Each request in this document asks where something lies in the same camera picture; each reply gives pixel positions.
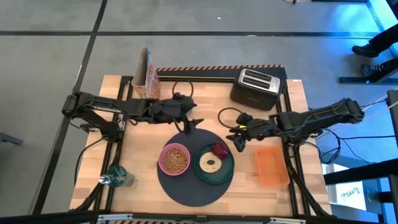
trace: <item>black shoe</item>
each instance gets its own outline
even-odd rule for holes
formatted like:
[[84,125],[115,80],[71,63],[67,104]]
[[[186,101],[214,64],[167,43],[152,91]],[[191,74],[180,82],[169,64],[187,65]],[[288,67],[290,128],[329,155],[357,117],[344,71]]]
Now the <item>black shoe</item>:
[[357,55],[362,55],[365,57],[378,57],[380,52],[377,52],[372,49],[372,46],[370,44],[366,44],[365,46],[354,46],[353,47],[353,52],[356,53]]
[[387,68],[384,65],[361,65],[361,68],[365,77],[385,75],[387,73]]

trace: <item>orange and black striped tape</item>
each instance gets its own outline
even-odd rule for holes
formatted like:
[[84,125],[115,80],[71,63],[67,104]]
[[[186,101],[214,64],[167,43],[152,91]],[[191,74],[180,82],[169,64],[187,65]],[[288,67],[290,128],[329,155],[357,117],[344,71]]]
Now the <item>orange and black striped tape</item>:
[[158,68],[156,70],[156,72],[240,69],[242,67],[245,67],[245,68],[283,68],[284,66],[283,65],[224,65],[224,66],[175,67],[175,68]]
[[182,222],[148,222],[148,221],[129,221],[129,220],[119,220],[115,224],[193,224],[193,223],[182,223]]

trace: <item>person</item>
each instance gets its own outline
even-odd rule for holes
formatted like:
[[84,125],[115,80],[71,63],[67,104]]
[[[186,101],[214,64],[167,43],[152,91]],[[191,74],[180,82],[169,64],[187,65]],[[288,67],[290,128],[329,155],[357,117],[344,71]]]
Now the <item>person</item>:
[[[396,42],[398,42],[398,24],[376,35],[365,46],[354,46],[352,50],[357,55],[374,58]],[[363,75],[366,77],[373,75],[384,76],[398,68],[398,58],[380,65],[361,65],[361,68]]]

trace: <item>green plate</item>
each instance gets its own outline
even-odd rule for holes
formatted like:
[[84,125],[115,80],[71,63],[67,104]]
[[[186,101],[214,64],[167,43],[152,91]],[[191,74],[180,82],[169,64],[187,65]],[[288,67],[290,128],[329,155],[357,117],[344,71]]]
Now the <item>green plate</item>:
[[211,145],[212,144],[208,144],[197,151],[193,161],[193,166],[198,176],[205,182],[208,182],[209,184],[221,184],[231,178],[234,173],[234,157],[230,151],[227,157],[221,160],[221,167],[218,171],[214,173],[203,171],[199,165],[200,158],[205,153],[211,152]]

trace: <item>pink bowl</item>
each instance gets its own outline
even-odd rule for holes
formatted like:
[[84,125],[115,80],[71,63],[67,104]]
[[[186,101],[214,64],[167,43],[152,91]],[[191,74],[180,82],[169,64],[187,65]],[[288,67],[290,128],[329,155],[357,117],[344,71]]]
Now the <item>pink bowl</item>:
[[[178,173],[178,174],[172,174],[172,173],[170,173],[166,168],[165,168],[165,166],[164,166],[164,157],[166,156],[166,153],[169,151],[169,150],[171,150],[172,148],[176,148],[176,149],[179,149],[179,150],[181,150],[184,154],[185,154],[185,157],[187,157],[187,166],[186,166],[186,168],[183,170],[183,171],[181,171],[180,173]],[[183,172],[185,172],[187,169],[188,169],[188,167],[189,167],[189,163],[191,162],[191,156],[190,156],[190,154],[189,154],[189,151],[188,151],[188,149],[185,147],[185,146],[183,146],[183,145],[181,145],[181,144],[178,144],[178,143],[171,143],[171,144],[168,144],[168,145],[166,145],[163,149],[162,149],[162,152],[160,153],[160,155],[159,155],[159,160],[158,160],[158,163],[159,163],[159,167],[162,169],[162,171],[165,173],[165,174],[167,174],[167,175],[180,175],[180,174],[182,174]]]

